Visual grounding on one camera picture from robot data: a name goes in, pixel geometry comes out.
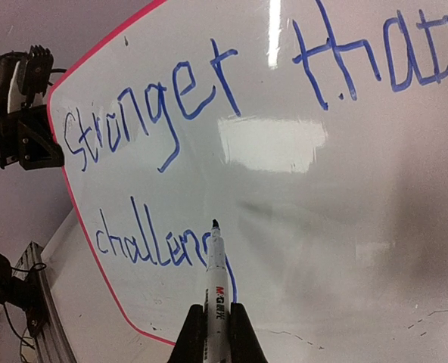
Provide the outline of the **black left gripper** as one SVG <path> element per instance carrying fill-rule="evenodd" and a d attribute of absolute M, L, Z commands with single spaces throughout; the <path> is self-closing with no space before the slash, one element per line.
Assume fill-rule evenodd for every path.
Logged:
<path fill-rule="evenodd" d="M 25 170 L 64 166 L 64 153 L 53 139 L 45 105 L 0 117 L 0 167 L 13 163 Z"/>

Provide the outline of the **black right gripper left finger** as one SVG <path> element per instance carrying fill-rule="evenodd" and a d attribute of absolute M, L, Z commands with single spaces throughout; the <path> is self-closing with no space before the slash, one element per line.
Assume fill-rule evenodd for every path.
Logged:
<path fill-rule="evenodd" d="M 204 339 L 207 329 L 204 307 L 191 305 L 168 363 L 203 363 Z"/>

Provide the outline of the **pink framed whiteboard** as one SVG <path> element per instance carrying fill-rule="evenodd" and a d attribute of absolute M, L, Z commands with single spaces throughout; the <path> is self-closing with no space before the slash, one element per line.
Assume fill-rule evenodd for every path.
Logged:
<path fill-rule="evenodd" d="M 448 1 L 154 1 L 49 104 L 134 329 L 176 338 L 213 220 L 258 330 L 448 311 Z"/>

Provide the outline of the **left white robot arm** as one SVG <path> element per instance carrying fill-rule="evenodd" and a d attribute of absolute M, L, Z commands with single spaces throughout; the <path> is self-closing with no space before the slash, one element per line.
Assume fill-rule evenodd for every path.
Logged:
<path fill-rule="evenodd" d="M 21 309 L 31 335 L 49 320 L 39 251 L 73 211 L 48 115 L 59 72 L 40 45 L 0 55 L 0 304 Z"/>

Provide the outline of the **white marker pen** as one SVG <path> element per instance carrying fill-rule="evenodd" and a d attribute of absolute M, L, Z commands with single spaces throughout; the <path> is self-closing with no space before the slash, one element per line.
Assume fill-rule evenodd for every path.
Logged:
<path fill-rule="evenodd" d="M 216 219 L 212 221 L 207 247 L 204 362 L 230 362 L 229 282 L 225 244 Z"/>

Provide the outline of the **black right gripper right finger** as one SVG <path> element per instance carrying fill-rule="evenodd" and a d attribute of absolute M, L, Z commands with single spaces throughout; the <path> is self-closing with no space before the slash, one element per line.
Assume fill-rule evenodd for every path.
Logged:
<path fill-rule="evenodd" d="M 229 316 L 229 346 L 234 363 L 268 363 L 247 310 L 242 303 L 232 302 Z"/>

